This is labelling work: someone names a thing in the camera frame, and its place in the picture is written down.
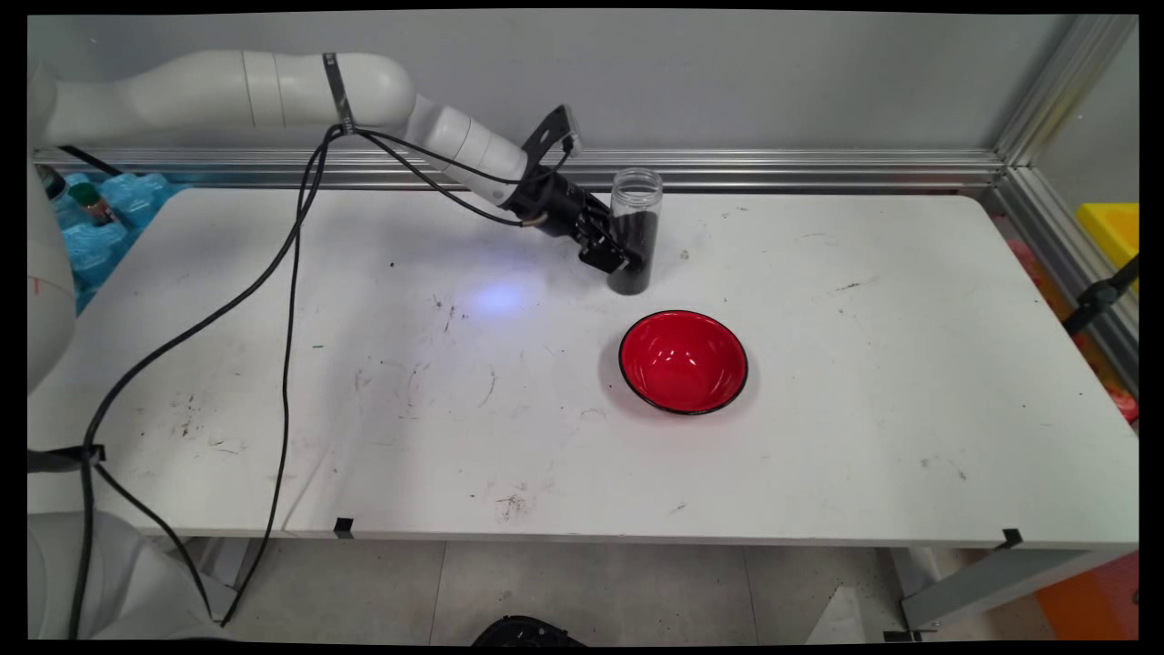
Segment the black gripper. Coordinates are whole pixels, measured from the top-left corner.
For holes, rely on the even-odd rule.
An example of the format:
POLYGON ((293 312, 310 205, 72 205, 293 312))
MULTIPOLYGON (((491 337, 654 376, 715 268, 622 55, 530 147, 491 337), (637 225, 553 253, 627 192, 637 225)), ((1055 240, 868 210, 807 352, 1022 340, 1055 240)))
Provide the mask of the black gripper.
POLYGON ((599 272, 643 269, 641 218, 612 218, 612 211, 585 188, 549 168, 532 168, 508 198, 508 211, 551 237, 579 241, 579 261, 599 272))

